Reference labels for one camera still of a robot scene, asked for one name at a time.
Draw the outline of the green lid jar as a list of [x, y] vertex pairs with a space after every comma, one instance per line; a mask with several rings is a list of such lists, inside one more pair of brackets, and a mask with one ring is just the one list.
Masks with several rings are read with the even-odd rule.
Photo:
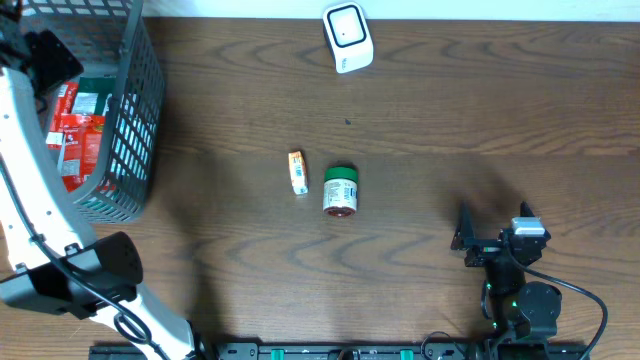
[[358, 208], [358, 172], [353, 167], [334, 166], [325, 171], [323, 212], [333, 217], [349, 217]]

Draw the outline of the small orange white carton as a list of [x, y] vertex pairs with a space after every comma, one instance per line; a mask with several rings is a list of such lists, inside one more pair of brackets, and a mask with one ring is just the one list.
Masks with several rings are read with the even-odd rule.
[[306, 163], [301, 151], [288, 154], [289, 173], [292, 190], [296, 195], [304, 195], [309, 191]]

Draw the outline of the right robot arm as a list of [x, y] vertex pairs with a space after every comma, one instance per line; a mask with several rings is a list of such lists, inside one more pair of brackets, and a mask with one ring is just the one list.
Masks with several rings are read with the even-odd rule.
[[525, 279], [525, 268], [541, 258], [550, 238], [525, 202], [494, 238], [478, 237], [469, 208], [460, 207], [451, 248], [466, 253], [467, 267], [484, 269], [481, 309], [494, 326], [492, 335], [468, 345], [467, 359], [550, 357], [548, 339], [557, 334], [562, 294], [553, 285]]

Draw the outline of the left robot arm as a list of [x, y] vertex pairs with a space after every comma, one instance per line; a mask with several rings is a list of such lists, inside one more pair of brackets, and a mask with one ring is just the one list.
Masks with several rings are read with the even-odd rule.
[[[138, 252], [97, 223], [137, 218], [151, 177], [165, 81], [139, 1], [5, 1], [1, 5], [1, 224], [11, 307], [106, 325], [149, 359], [206, 359], [185, 318], [145, 285]], [[54, 96], [81, 77], [113, 84], [97, 163], [68, 190], [46, 145]]]

